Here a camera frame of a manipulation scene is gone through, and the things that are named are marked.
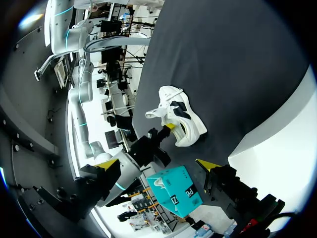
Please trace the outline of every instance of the black table surface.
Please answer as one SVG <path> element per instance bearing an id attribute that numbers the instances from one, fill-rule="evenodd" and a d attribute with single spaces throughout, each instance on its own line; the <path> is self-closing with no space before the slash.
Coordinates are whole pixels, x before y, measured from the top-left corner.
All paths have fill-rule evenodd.
<path id="1" fill-rule="evenodd" d="M 146 119 L 157 108 L 159 88 L 183 88 L 205 123 L 204 140 L 176 147 L 175 137 L 161 148 L 185 165 L 204 204 L 202 159 L 228 164 L 246 133 L 269 118 L 296 90 L 309 62 L 285 21 L 263 0 L 166 0 L 142 70 L 134 109 L 137 135 L 160 129 Z"/>

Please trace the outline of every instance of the person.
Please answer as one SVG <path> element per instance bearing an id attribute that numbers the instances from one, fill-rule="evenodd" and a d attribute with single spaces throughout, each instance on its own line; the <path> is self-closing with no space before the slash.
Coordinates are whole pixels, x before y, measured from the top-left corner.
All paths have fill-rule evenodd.
<path id="1" fill-rule="evenodd" d="M 142 5 L 147 7 L 154 7 L 161 9 L 165 0 L 93 0 L 93 10 L 95 12 L 98 8 L 106 2 L 118 3 L 123 5 Z M 90 0 L 75 0 L 74 8 L 90 10 Z"/>

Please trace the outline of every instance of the box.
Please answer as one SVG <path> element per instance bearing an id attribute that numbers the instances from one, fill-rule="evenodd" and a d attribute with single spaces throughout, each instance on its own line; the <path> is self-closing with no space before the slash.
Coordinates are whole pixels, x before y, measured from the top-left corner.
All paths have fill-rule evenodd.
<path id="1" fill-rule="evenodd" d="M 158 203 L 181 218 L 203 203 L 185 166 L 160 171 L 147 181 Z"/>

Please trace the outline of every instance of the shoe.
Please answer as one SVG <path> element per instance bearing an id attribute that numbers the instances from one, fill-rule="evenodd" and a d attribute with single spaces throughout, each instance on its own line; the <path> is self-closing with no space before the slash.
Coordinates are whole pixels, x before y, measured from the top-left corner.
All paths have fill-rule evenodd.
<path id="1" fill-rule="evenodd" d="M 191 146 L 207 132 L 202 120 L 191 109 L 183 89 L 163 86 L 158 94 L 160 98 L 158 108 L 146 112 L 145 116 L 148 119 L 161 118 L 162 126 L 174 124 L 175 128 L 171 132 L 176 137 L 176 146 Z"/>

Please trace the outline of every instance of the shoe lace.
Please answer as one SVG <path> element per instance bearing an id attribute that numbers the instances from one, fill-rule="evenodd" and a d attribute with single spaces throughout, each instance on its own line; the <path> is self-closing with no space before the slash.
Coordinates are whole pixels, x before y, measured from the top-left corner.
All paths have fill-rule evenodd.
<path id="1" fill-rule="evenodd" d="M 170 103 L 168 101 L 171 100 L 173 97 L 177 96 L 178 94 L 181 94 L 182 92 L 183 92 L 183 89 L 180 88 L 179 91 L 170 94 L 163 102 L 160 101 L 158 106 L 159 107 L 165 107 L 169 111 L 170 110 Z"/>

